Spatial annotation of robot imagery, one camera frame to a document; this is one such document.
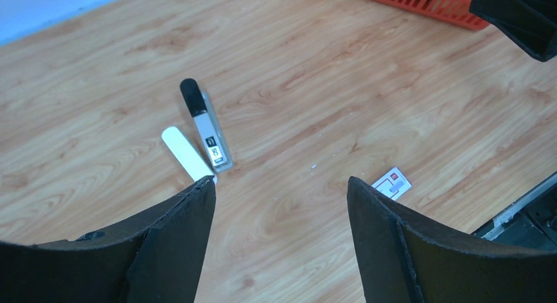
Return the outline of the grey stapler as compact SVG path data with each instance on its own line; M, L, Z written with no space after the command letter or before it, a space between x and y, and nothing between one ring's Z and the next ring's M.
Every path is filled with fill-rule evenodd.
M211 167L216 173L231 169L231 152L208 94L192 78L184 79L179 89L199 132Z

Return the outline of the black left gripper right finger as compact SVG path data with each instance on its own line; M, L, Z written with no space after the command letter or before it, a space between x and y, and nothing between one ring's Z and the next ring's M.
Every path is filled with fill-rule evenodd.
M555 302L556 253L463 233L358 177L347 211L367 302Z

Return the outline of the white stapler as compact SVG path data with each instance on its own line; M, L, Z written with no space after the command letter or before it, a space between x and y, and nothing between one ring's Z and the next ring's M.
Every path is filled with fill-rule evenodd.
M166 128L162 132L162 140L193 181L211 176L213 182L217 183L218 178L213 170L177 127Z

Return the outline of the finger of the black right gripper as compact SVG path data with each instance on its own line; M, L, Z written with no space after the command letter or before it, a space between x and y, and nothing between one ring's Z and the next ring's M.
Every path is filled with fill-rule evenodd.
M556 0L472 0L469 11L535 60L556 56Z

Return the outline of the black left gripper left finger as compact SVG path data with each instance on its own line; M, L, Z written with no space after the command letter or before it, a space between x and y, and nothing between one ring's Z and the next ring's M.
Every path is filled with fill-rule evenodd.
M2 302L193 302L215 211L213 177L68 241L1 243Z

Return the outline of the red white staple box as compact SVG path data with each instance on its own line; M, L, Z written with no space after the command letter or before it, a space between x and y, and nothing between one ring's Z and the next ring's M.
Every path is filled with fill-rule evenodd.
M380 191L386 197L397 200L412 187L412 184L398 167L393 167L385 175L375 181L372 187Z

